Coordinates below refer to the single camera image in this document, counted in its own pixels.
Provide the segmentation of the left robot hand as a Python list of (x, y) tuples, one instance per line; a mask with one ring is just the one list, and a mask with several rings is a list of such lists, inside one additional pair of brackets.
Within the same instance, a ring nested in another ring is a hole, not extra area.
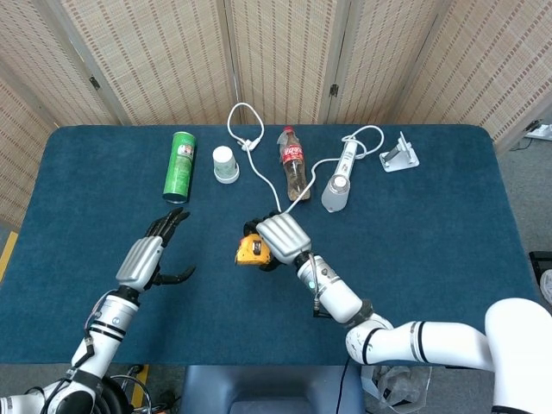
[(164, 249), (176, 228), (189, 215), (189, 211), (178, 207), (150, 224), (145, 235), (130, 248), (116, 274), (120, 292), (132, 292), (136, 296), (153, 285), (178, 285), (193, 275), (195, 266), (187, 267), (177, 275), (160, 272)]

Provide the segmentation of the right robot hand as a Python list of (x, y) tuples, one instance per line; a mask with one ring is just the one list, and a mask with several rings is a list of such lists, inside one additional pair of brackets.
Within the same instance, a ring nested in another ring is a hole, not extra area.
[(302, 253), (311, 251), (311, 239), (288, 212), (255, 218), (245, 222), (243, 234), (259, 235), (268, 247), (270, 260), (258, 265), (263, 272), (271, 272), (281, 264), (292, 265)]

